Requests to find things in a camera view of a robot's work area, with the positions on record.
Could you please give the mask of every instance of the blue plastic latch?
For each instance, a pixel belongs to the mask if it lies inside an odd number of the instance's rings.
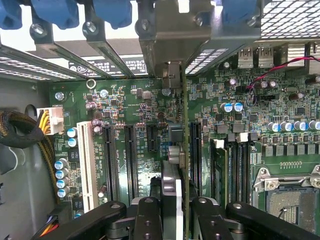
[[[224,24],[237,24],[251,20],[257,7],[257,0],[222,0]]]
[[[22,27],[22,10],[16,0],[0,0],[0,28],[16,30]]]
[[[95,14],[111,24],[113,29],[124,28],[132,23],[130,0],[93,0]]]
[[[75,0],[31,0],[39,18],[60,29],[79,26],[79,9]]]

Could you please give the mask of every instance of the power connector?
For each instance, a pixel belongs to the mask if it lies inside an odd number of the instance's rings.
[[[36,114],[39,117],[41,111],[48,112],[47,123],[41,122],[43,125],[43,133],[45,135],[54,135],[59,132],[63,132],[64,126],[64,111],[62,107],[44,107],[37,108]]]

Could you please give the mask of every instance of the white pci slot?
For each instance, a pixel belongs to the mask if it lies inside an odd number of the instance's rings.
[[[80,157],[81,184],[84,213],[98,207],[98,187],[92,124],[82,121],[76,124]]]

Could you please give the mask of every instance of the white power connector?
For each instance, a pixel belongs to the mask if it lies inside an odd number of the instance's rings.
[[[64,110],[62,107],[44,107],[37,108],[36,114],[39,117],[41,111],[49,112],[49,121],[50,121],[50,133],[46,135],[54,135],[59,132],[63,132],[65,129],[64,126]]]

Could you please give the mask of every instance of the red wire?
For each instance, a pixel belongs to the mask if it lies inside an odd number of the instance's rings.
[[[280,65],[280,66],[275,66],[275,67],[271,68],[269,71],[267,71],[266,73],[264,73],[263,75],[261,75],[261,76],[257,77],[256,79],[254,79],[253,82],[251,82],[250,85],[247,88],[248,89],[253,88],[253,83],[255,83],[255,82],[257,82],[257,81],[259,81],[261,79],[264,79],[269,73],[271,73],[273,71],[276,71],[276,70],[279,70],[279,69],[282,69],[282,68],[285,68],[289,64],[295,63],[295,62],[298,62],[298,61],[301,61],[301,60],[312,61],[312,60],[315,60],[315,59],[313,59],[312,57],[297,57],[297,58],[292,59],[291,61],[289,61],[286,64],[283,64],[283,65]]]
[[[58,227],[59,227],[59,224],[54,225],[54,226],[53,226],[49,231],[47,231],[44,235],[52,232],[53,230],[57,229]]]

